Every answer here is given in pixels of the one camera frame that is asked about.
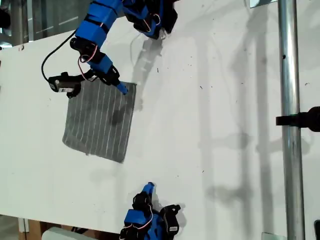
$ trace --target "floor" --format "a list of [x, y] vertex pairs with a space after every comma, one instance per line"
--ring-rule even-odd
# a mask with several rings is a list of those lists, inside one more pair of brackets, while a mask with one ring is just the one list
[[0, 239], [19, 240], [18, 219], [16, 217], [0, 215]]

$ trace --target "red wire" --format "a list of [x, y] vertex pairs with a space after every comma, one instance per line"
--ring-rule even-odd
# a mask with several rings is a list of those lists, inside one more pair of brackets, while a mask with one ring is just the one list
[[134, 228], [136, 228], [138, 230], [141, 230], [141, 229], [144, 229], [146, 226], [148, 226], [152, 222], [152, 219], [154, 218], [154, 214], [152, 213], [151, 205], [149, 205], [149, 207], [150, 207], [150, 212], [151, 212], [151, 219], [145, 225], [143, 225], [142, 227], [136, 227], [136, 226], [133, 226], [133, 224], [131, 223], [130, 226], [124, 226], [123, 228], [124, 229], [128, 229], [128, 228], [134, 227]]
[[81, 69], [81, 66], [80, 66], [80, 59], [81, 59], [81, 56], [78, 58], [78, 66], [79, 66], [79, 69], [80, 69], [81, 75], [82, 75], [82, 77], [84, 78], [84, 80], [87, 80], [87, 81], [88, 81], [88, 79], [86, 79], [86, 77], [85, 77], [84, 72], [83, 72], [83, 71], [82, 71], [82, 69]]
[[[82, 75], [82, 77], [84, 78], [84, 80], [87, 80], [87, 81], [88, 81], [88, 79], [86, 79], [86, 77], [85, 77], [84, 72], [83, 72], [82, 69], [81, 69], [80, 62], [81, 62], [81, 63], [88, 63], [88, 62], [90, 62], [90, 61], [94, 58], [97, 50], [98, 50], [98, 45], [95, 45], [95, 48], [94, 48], [94, 51], [93, 51], [93, 54], [91, 55], [91, 57], [89, 57], [88, 55], [81, 55], [81, 56], [78, 58], [78, 66], [79, 66], [81, 75]], [[84, 56], [89, 57], [89, 59], [82, 61], [82, 58], [83, 58]]]
[[151, 212], [151, 219], [144, 226], [142, 226], [142, 227], [133, 226], [134, 228], [141, 230], [141, 229], [144, 229], [146, 226], [148, 226], [149, 223], [152, 222], [152, 219], [154, 218], [154, 214], [152, 213], [151, 205], [149, 205], [149, 207], [150, 207], [150, 212]]

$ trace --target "black clamp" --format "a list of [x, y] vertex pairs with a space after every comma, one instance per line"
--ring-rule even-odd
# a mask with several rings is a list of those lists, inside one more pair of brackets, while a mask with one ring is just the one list
[[153, 207], [151, 201], [151, 197], [145, 191], [142, 191], [133, 198], [132, 207], [134, 210], [142, 211], [144, 216], [148, 218], [151, 214], [150, 207], [151, 209]]
[[289, 116], [276, 117], [277, 126], [309, 128], [312, 132], [320, 132], [320, 106], [311, 108], [308, 112], [299, 112]]
[[[89, 70], [84, 73], [86, 79], [94, 76], [94, 72]], [[56, 93], [66, 93], [69, 99], [76, 97], [81, 91], [81, 82], [84, 81], [82, 75], [69, 76], [67, 72], [61, 73], [59, 76], [49, 77], [48, 82], [50, 88]]]
[[181, 209], [180, 205], [169, 205], [161, 209], [160, 215], [164, 220], [164, 239], [172, 240], [179, 232], [179, 223], [176, 215]]

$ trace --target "cable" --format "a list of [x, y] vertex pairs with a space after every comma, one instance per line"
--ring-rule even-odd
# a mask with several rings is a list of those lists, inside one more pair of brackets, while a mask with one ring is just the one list
[[66, 42], [68, 42], [69, 39], [72, 38], [73, 35], [75, 35], [77, 30], [74, 30], [74, 32], [67, 37], [66, 40], [64, 40], [55, 50], [53, 50], [52, 52], [50, 52], [48, 54], [48, 56], [45, 57], [45, 59], [43, 60], [42, 64], [41, 64], [41, 73], [42, 73], [42, 76], [44, 77], [44, 79], [48, 82], [48, 78], [46, 77], [45, 73], [44, 73], [44, 66], [45, 66], [45, 63], [46, 61], [48, 60], [48, 58], [51, 57], [52, 54], [54, 54], [56, 51], [58, 51]]
[[78, 58], [78, 67], [79, 67], [79, 69], [80, 69], [81, 75], [82, 75], [82, 77], [84, 78], [84, 80], [89, 81], [88, 79], [86, 79], [85, 74], [84, 74], [84, 72], [82, 71], [82, 68], [81, 68], [81, 66], [80, 66], [80, 61], [81, 61], [81, 56], [79, 56], [79, 58]]
[[151, 212], [151, 219], [144, 226], [142, 226], [142, 227], [133, 226], [134, 228], [141, 230], [141, 229], [144, 229], [146, 226], [148, 226], [149, 223], [151, 223], [152, 219], [154, 218], [154, 214], [152, 213], [151, 205], [149, 205], [149, 207], [150, 207], [150, 212]]
[[160, 16], [158, 15], [158, 14], [153, 14], [153, 16], [157, 16], [158, 17], [158, 19], [159, 19], [159, 22], [156, 24], [156, 26], [158, 26], [160, 23], [161, 23], [161, 18], [160, 18]]
[[77, 234], [84, 234], [86, 231], [88, 231], [87, 228], [78, 228], [77, 230], [75, 230]]
[[[82, 75], [82, 77], [84, 78], [84, 80], [89, 81], [89, 80], [85, 77], [84, 72], [82, 71], [82, 68], [81, 68], [81, 66], [80, 66], [80, 62], [81, 62], [81, 63], [84, 63], [84, 64], [90, 62], [90, 61], [94, 58], [97, 50], [98, 50], [98, 45], [95, 45], [93, 54], [92, 54], [90, 57], [89, 57], [89, 55], [81, 55], [81, 56], [78, 58], [78, 67], [79, 67], [79, 69], [80, 69], [81, 75]], [[89, 59], [88, 59], [88, 60], [83, 60], [83, 57], [89, 57]]]
[[146, 22], [146, 20], [143, 19], [143, 21], [146, 24], [146, 26], [149, 28], [149, 31], [147, 31], [147, 33], [150, 33], [151, 32], [151, 28], [150, 28], [149, 24]]
[[23, 219], [23, 226], [24, 226], [24, 240], [27, 240], [27, 230], [26, 230], [26, 220]]

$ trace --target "white stripe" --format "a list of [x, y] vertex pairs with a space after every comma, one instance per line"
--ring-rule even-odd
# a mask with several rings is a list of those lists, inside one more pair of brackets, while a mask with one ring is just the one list
[[95, 146], [95, 151], [94, 151], [94, 155], [96, 155], [97, 153], [97, 148], [98, 148], [98, 145], [99, 145], [99, 136], [100, 136], [100, 127], [101, 127], [101, 121], [102, 121], [102, 114], [104, 112], [104, 104], [105, 104], [105, 95], [106, 95], [106, 88], [104, 88], [104, 91], [103, 91], [103, 99], [102, 99], [102, 111], [101, 111], [101, 116], [100, 116], [100, 123], [99, 123], [99, 130], [98, 130], [98, 137], [96, 138], [96, 146]]
[[[118, 90], [115, 88], [115, 96], [114, 96], [114, 102], [113, 102], [112, 115], [113, 115], [113, 114], [114, 114], [114, 112], [115, 112], [116, 99], [117, 99], [117, 92], [118, 92]], [[112, 128], [112, 124], [111, 124], [110, 129], [109, 129], [108, 141], [106, 142], [105, 155], [107, 155], [107, 152], [108, 152], [108, 145], [109, 145], [109, 138], [110, 138], [111, 128]]]
[[126, 111], [127, 111], [127, 103], [124, 105], [124, 113], [123, 113], [123, 121], [122, 121], [122, 127], [121, 127], [121, 134], [120, 134], [120, 140], [119, 140], [119, 145], [118, 145], [118, 152], [116, 153], [116, 156], [119, 156], [119, 150], [120, 150], [120, 144], [121, 144], [121, 138], [122, 138], [122, 132], [124, 130], [124, 124], [125, 124], [125, 116], [126, 116]]
[[112, 88], [110, 86], [108, 88], [109, 88], [109, 100], [108, 100], [108, 107], [106, 109], [106, 114], [105, 114], [104, 131], [103, 131], [103, 138], [102, 138], [100, 152], [101, 152], [101, 150], [104, 146], [104, 142], [105, 142], [106, 126], [107, 126], [107, 120], [108, 120], [108, 111], [109, 111], [109, 105], [110, 105], [110, 96], [111, 96], [111, 90], [112, 90]]
[[[70, 101], [71, 101], [70, 105], [72, 105], [73, 102], [74, 102], [74, 98], [71, 98]], [[71, 124], [71, 120], [69, 119], [69, 124], [68, 124], [68, 126], [65, 126], [65, 127], [66, 127], [67, 129], [69, 129], [70, 124]], [[67, 143], [67, 141], [68, 141], [69, 133], [70, 133], [70, 131], [67, 131], [67, 133], [66, 133], [66, 137], [65, 137], [65, 142], [66, 142], [66, 143]]]
[[84, 95], [85, 95], [85, 89], [82, 89], [82, 96], [81, 96], [81, 106], [80, 106], [80, 116], [79, 116], [79, 123], [78, 123], [78, 129], [76, 130], [75, 138], [78, 137], [79, 134], [79, 128], [80, 128], [80, 120], [81, 120], [81, 113], [82, 113], [82, 103], [84, 102]]
[[81, 138], [80, 138], [80, 142], [82, 141], [83, 137], [84, 137], [84, 133], [85, 133], [85, 125], [86, 125], [86, 118], [87, 118], [87, 110], [84, 111], [84, 122], [83, 122], [83, 128], [82, 128], [82, 135], [81, 135]]
[[75, 128], [75, 125], [76, 125], [77, 107], [78, 107], [78, 97], [75, 98], [74, 118], [73, 118], [73, 126], [72, 126], [72, 130], [71, 130], [71, 135], [73, 135], [74, 128]]
[[89, 118], [89, 127], [88, 127], [88, 134], [86, 135], [86, 140], [85, 140], [85, 147], [87, 148], [87, 143], [88, 143], [88, 139], [89, 139], [89, 132], [90, 132], [90, 123], [91, 123], [91, 117], [92, 117], [92, 105], [93, 105], [94, 101], [91, 101], [91, 105], [90, 105], [90, 118]]
[[[133, 91], [133, 94], [132, 94], [132, 103], [134, 102], [134, 98], [135, 98], [135, 95], [136, 95], [136, 88], [134, 87], [133, 90], [134, 91]], [[128, 130], [127, 130], [127, 133], [126, 133], [126, 139], [125, 139], [125, 144], [124, 144], [124, 148], [123, 148], [123, 153], [125, 153], [125, 151], [126, 151], [127, 141], [129, 139], [129, 129], [130, 129], [130, 126], [131, 126], [131, 121], [132, 121], [131, 114], [132, 114], [134, 108], [135, 108], [135, 105], [132, 106], [132, 109], [131, 109], [131, 112], [130, 112], [130, 115], [129, 115], [130, 116], [130, 121], [129, 121], [129, 125], [128, 125]]]
[[42, 29], [41, 31], [36, 31], [35, 33], [36, 33], [36, 34], [39, 34], [39, 33], [42, 33], [42, 32], [44, 32], [44, 31], [47, 31], [47, 30], [53, 29], [53, 28], [54, 28], [54, 26], [50, 26], [50, 27], [47, 27], [47, 28], [45, 28], [45, 29]]
[[[121, 101], [122, 101], [122, 94], [120, 94], [120, 106], [119, 106], [119, 112], [118, 112], [118, 118], [117, 118], [117, 120], [119, 119], [119, 115], [120, 115]], [[112, 155], [112, 156], [113, 156], [113, 154], [114, 154], [114, 150], [115, 150], [115, 143], [116, 143], [117, 128], [118, 128], [118, 123], [115, 125], [115, 133], [114, 133], [113, 148], [112, 148], [112, 152], [111, 152], [111, 155]]]
[[99, 81], [98, 99], [96, 101], [94, 125], [93, 125], [93, 131], [92, 131], [92, 139], [91, 139], [91, 147], [90, 147], [90, 151], [89, 151], [90, 154], [91, 154], [92, 144], [94, 142], [94, 137], [95, 137], [95, 129], [96, 129], [97, 113], [98, 113], [98, 105], [99, 105], [100, 86], [101, 86], [101, 81]]
[[66, 24], [66, 23], [68, 23], [68, 22], [74, 21], [74, 20], [76, 20], [76, 19], [78, 19], [78, 18], [79, 18], [78, 16], [75, 16], [75, 17], [70, 18], [70, 19], [68, 19], [68, 20], [66, 20], [66, 21], [62, 21], [62, 22], [59, 23], [59, 26], [62, 25], [62, 24]]

